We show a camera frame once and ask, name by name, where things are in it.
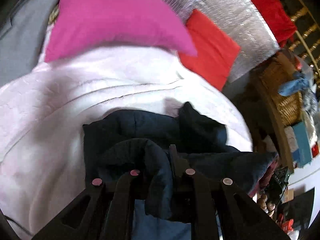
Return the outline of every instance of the red cloth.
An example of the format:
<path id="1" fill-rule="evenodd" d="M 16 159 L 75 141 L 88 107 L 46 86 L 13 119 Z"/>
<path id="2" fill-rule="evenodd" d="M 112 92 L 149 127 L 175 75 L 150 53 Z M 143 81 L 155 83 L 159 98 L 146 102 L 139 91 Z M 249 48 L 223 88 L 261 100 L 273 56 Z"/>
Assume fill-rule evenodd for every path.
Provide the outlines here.
<path id="1" fill-rule="evenodd" d="M 312 157 L 316 157 L 318 154 L 319 154 L 319 147 L 318 147 L 318 143 L 316 143 L 312 149 L 311 149 L 311 152 L 312 152 Z"/>
<path id="2" fill-rule="evenodd" d="M 296 70 L 301 71 L 302 64 L 296 55 L 294 55 L 294 66 L 295 66 Z"/>
<path id="3" fill-rule="evenodd" d="M 256 6 L 281 47 L 294 34 L 297 27 L 286 15 L 279 0 L 251 0 Z"/>
<path id="4" fill-rule="evenodd" d="M 240 46 L 197 9 L 193 10 L 186 26 L 198 56 L 179 53 L 181 63 L 221 91 Z"/>
<path id="5" fill-rule="evenodd" d="M 262 178 L 259 180 L 259 186 L 260 189 L 264 189 L 268 186 L 269 181 L 272 177 L 273 172 L 278 166 L 279 156 L 277 156 L 273 162 L 270 164 L 270 166 L 267 168 L 266 173 L 262 176 Z"/>

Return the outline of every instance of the pink pillow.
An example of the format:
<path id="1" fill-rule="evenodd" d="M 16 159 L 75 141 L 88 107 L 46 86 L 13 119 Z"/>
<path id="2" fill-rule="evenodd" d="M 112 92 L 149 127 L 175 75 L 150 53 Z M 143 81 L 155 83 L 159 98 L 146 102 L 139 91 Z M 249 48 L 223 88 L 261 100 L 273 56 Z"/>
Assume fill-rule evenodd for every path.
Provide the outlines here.
<path id="1" fill-rule="evenodd" d="M 60 0 L 59 5 L 46 62 L 73 56 L 105 41 L 196 55 L 187 29 L 162 0 Z"/>

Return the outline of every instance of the blue cloth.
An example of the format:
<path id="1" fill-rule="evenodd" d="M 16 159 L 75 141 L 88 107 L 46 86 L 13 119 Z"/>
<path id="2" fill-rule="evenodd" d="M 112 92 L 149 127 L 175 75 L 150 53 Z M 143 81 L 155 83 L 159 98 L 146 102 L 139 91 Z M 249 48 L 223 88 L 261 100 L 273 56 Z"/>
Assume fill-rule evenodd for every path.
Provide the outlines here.
<path id="1" fill-rule="evenodd" d="M 292 152 L 291 155 L 292 155 L 292 160 L 293 161 L 299 162 L 299 159 L 300 159 L 299 149 L 297 149 L 294 152 Z"/>
<path id="2" fill-rule="evenodd" d="M 191 240 L 191 225 L 146 215 L 145 201 L 136 199 L 131 239 Z"/>
<path id="3" fill-rule="evenodd" d="M 279 95 L 288 97 L 309 87 L 309 81 L 305 74 L 296 71 L 292 76 L 295 78 L 294 80 L 288 81 L 279 86 Z"/>

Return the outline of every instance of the wicker basket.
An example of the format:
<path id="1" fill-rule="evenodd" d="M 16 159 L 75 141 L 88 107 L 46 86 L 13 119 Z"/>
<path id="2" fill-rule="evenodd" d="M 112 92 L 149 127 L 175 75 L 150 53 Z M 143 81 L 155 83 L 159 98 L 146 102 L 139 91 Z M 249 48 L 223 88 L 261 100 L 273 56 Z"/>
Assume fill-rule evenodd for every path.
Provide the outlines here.
<path id="1" fill-rule="evenodd" d="M 283 97 L 278 94 L 279 86 L 292 80 L 292 77 L 276 57 L 272 59 L 272 62 L 262 74 L 260 74 L 259 78 L 275 103 L 284 126 L 300 122 L 302 105 L 301 93 L 297 92 L 288 97 Z"/>

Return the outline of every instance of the white duvet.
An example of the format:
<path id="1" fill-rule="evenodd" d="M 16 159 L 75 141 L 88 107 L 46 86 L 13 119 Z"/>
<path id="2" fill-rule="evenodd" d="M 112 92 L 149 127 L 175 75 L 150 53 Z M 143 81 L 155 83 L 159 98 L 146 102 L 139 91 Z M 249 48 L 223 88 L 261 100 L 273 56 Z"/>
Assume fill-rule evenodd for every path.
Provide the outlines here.
<path id="1" fill-rule="evenodd" d="M 82 125 L 117 109 L 176 116 L 190 101 L 226 124 L 228 145 L 252 150 L 237 109 L 171 52 L 119 45 L 51 64 L 43 58 L 0 89 L 0 208 L 33 234 L 84 189 Z"/>

